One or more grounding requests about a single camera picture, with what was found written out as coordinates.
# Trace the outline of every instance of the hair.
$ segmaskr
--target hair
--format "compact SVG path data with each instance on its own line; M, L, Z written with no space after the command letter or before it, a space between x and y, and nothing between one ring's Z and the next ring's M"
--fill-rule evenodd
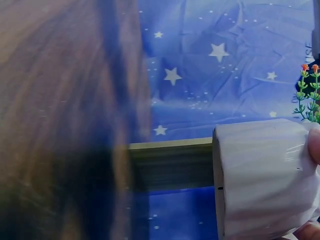
M6 1L0 24L0 239L123 239L150 124L136 1Z

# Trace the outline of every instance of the flower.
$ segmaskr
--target flower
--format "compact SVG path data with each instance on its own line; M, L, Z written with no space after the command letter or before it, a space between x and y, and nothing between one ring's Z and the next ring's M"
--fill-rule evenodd
M302 71L303 71L303 72L306 72L307 70L309 70L308 64L302 64L301 67L302 67Z
M317 64L312 65L313 71L315 74L318 73L319 66Z

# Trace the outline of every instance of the wrinkled fabric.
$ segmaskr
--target wrinkled fabric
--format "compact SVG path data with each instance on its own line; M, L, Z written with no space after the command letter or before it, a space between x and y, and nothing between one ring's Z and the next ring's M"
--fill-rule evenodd
M312 0L139 0L138 11L152 141L296 117L300 66L314 60ZM213 187L154 192L149 201L151 240L218 239Z

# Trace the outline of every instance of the fingertip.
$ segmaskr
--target fingertip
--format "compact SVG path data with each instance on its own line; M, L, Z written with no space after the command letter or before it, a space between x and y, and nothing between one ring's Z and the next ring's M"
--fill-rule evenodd
M308 135L308 150L313 160L320 164L320 129L311 129Z
M320 240L319 224L307 223L294 233L298 240Z

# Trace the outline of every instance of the backdrop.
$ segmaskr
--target backdrop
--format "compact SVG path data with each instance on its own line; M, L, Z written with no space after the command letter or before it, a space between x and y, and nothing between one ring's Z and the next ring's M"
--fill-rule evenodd
M152 141L210 137L216 124L292 118L313 62L312 0L139 0ZM216 240L213 187L149 196L151 240Z

